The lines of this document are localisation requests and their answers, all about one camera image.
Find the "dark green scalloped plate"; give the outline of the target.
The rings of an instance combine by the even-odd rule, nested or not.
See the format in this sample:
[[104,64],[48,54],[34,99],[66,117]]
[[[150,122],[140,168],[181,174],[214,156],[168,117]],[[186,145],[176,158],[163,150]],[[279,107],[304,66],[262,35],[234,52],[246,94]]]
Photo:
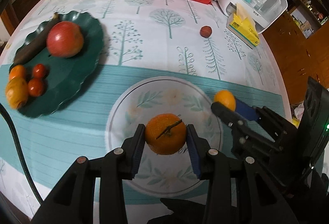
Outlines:
[[[84,45],[75,56],[61,58],[52,56],[45,44],[43,50],[32,60],[23,64],[29,72],[36,64],[44,64],[49,72],[45,79],[46,90],[44,94],[40,97],[30,97],[27,103],[18,109],[20,114],[29,118],[50,115],[58,110],[62,104],[71,100],[80,91],[85,79],[94,72],[104,46],[101,23],[90,13],[71,11],[67,14],[59,14],[59,19],[60,22],[70,21],[80,26],[84,36]],[[23,45],[17,50],[29,44],[49,21],[42,22],[34,32],[28,34]]]

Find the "red apple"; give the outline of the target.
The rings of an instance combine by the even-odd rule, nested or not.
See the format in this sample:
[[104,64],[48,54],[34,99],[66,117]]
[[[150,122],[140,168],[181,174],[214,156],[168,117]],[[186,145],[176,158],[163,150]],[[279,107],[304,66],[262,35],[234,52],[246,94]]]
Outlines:
[[78,24],[61,21],[48,33],[46,46],[55,57],[69,58],[78,54],[84,45],[84,36]]

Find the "yellow kumquat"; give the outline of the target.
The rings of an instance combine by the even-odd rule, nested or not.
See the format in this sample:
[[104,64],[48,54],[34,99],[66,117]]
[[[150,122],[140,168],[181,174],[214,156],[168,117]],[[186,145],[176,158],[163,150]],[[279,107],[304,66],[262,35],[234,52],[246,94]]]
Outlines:
[[220,90],[214,96],[214,102],[222,103],[231,111],[236,109],[236,100],[234,95],[228,90]]

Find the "blackened banana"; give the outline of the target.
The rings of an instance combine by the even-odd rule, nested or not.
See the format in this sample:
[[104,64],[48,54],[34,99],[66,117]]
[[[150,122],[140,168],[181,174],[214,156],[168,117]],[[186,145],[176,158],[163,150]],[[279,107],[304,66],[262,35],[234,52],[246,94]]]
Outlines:
[[59,14],[55,12],[52,19],[45,28],[26,46],[17,50],[13,59],[13,65],[23,65],[32,60],[45,47],[48,33],[57,23],[60,22]]

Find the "large yellow orange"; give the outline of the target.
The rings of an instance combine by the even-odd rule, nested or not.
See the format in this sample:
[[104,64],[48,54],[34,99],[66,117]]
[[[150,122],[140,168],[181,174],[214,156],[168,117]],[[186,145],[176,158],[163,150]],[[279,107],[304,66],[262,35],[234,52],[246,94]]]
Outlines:
[[24,78],[13,78],[6,85],[6,99],[11,108],[18,110],[28,101],[28,86]]

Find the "wrinkled dark red fruit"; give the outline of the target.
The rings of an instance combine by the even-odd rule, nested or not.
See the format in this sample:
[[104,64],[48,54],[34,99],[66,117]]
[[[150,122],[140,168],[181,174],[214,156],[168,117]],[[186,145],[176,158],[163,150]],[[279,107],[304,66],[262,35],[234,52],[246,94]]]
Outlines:
[[210,26],[202,26],[200,29],[200,35],[204,38],[209,38],[212,34],[212,28]]

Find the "yellow tissue pack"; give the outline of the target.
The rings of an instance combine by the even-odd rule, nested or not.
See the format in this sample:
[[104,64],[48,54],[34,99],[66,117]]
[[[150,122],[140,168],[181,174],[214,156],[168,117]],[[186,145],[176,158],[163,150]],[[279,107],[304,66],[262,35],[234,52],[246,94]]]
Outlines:
[[236,10],[228,17],[226,26],[249,47],[257,47],[260,44],[255,22],[240,3],[236,4]]

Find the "red cherry tomato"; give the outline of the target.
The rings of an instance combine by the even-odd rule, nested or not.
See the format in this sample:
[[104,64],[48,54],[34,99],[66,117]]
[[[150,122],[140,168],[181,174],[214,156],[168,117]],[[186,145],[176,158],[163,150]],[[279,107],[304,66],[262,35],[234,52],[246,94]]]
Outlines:
[[33,78],[43,79],[48,73],[48,68],[44,64],[36,64],[32,69]]
[[28,82],[28,93],[32,97],[39,97],[44,94],[46,85],[42,79],[33,78]]

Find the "small tangerine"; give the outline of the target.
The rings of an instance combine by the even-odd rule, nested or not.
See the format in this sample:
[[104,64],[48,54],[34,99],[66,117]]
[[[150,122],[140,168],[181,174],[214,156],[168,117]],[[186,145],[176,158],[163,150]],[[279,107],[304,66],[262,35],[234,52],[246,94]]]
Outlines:
[[186,126],[175,114],[159,114],[147,123],[145,139],[154,153],[175,154],[186,142]]
[[14,78],[26,79],[26,76],[27,76],[26,68],[23,65],[16,65],[9,72],[9,81],[11,81]]

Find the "tree print tablecloth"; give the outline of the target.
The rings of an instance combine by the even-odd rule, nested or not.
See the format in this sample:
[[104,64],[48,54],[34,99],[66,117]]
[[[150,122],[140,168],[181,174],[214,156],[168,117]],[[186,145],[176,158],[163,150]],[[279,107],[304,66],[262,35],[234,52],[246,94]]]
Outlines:
[[[1,93],[42,198],[78,157],[105,156],[158,114],[178,115],[230,156],[231,131],[210,109],[222,89],[291,119],[282,75],[266,41],[251,49],[227,29],[216,3],[188,0],[41,0],[1,54],[2,90],[27,35],[55,12],[71,11],[90,13],[104,33],[98,64],[80,91],[37,118],[11,108]],[[202,26],[212,28],[209,38],[200,35]]]

